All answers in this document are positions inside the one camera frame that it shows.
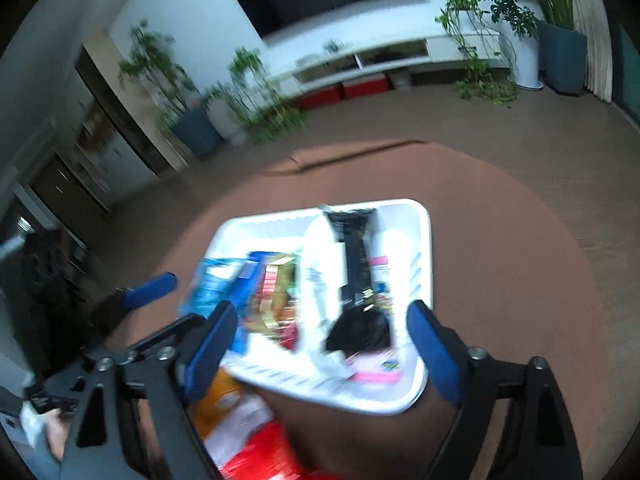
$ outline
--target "curtain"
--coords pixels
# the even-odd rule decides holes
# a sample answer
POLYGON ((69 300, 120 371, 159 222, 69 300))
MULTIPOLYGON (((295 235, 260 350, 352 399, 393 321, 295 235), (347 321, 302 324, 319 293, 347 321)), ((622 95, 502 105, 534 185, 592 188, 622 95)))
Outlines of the curtain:
POLYGON ((575 30, 587 37, 587 72, 584 85, 611 102, 613 59, 609 20, 602 0, 574 0, 575 30))

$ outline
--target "red bag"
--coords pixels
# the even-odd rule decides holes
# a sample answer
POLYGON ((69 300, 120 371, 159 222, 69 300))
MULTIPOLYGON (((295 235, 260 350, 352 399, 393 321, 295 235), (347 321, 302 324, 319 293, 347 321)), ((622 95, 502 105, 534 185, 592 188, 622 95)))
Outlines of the red bag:
POLYGON ((324 473, 303 472, 284 430, 273 420, 254 434, 220 472, 228 480, 337 480, 324 473))

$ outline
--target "gray plant pot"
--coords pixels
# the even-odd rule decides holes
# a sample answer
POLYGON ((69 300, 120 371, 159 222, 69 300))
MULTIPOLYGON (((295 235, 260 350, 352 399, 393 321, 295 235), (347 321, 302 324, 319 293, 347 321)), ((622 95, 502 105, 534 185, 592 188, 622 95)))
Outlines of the gray plant pot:
POLYGON ((561 94, 580 95, 587 67, 587 37, 540 21, 538 37, 546 84, 561 94))
POLYGON ((171 127, 171 131, 197 157, 213 152, 225 141, 209 121, 202 108, 187 111, 180 120, 171 127))

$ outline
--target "snack package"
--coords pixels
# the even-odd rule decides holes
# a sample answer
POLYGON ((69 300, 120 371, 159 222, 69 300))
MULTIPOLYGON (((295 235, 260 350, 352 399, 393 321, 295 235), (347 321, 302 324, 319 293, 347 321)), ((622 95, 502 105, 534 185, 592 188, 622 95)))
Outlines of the snack package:
POLYGON ((245 355, 248 349, 246 318, 250 301, 260 285, 260 279, 264 274, 264 263, 270 257, 269 254, 271 253, 249 254, 227 297, 238 313, 238 328, 229 349, 241 355, 245 355))
POLYGON ((283 348, 292 350, 298 339, 295 254, 257 253, 263 256, 264 271, 252 297, 244 326, 260 332, 283 348))
POLYGON ((205 398, 191 406, 191 421, 200 438, 211 433, 238 403, 241 394, 240 384, 220 368, 205 398))
POLYGON ((300 251, 300 291, 304 313, 300 315, 300 344, 320 374, 327 378, 348 379, 344 353, 328 353, 325 341, 340 316, 340 288, 347 281, 344 244, 335 241, 334 230, 324 215, 309 224, 300 251))
POLYGON ((321 472, 303 472, 275 421, 255 433, 220 472, 227 480, 337 480, 321 472))
MULTIPOLYGON (((386 256, 370 259, 371 279, 375 293, 375 305, 384 312, 393 334, 393 297, 389 287, 389 266, 386 256)), ((353 371, 352 381, 359 383, 397 383, 401 367, 396 350, 388 348, 376 352, 359 352, 347 358, 347 366, 353 371)))
POLYGON ((324 343, 327 352, 341 351, 349 358, 360 352, 391 348, 389 318, 375 304, 366 239, 374 210, 325 211, 336 242, 344 245, 347 282, 341 288, 342 312, 324 343))
POLYGON ((209 317, 218 303, 226 299, 243 265, 244 259, 239 258, 202 259, 191 282, 191 295, 178 310, 180 315, 209 317))
POLYGON ((242 451, 249 437, 273 419, 273 413, 257 395, 241 399, 204 439, 213 462, 222 469, 242 451))

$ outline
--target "white plastic tray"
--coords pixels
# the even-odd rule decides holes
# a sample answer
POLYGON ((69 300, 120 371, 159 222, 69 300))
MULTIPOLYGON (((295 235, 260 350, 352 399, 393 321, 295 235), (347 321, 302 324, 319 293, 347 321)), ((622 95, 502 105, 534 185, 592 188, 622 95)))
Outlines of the white plastic tray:
MULTIPOLYGON (((228 352, 222 365, 238 380, 308 402, 350 412, 393 415, 403 412, 420 396, 428 372, 406 331, 406 309, 414 300, 432 308, 431 223, 426 209, 414 200, 383 200, 331 206, 334 211, 377 210, 374 245, 387 256, 389 285, 394 299, 396 351, 401 379, 392 384, 363 384, 327 378, 305 351, 291 352, 258 333, 250 334, 247 355, 228 352)), ((234 218, 220 226, 207 258, 242 258, 252 251, 296 252, 303 235, 322 215, 317 208, 234 218)), ((301 298, 299 317, 304 316, 301 298)))

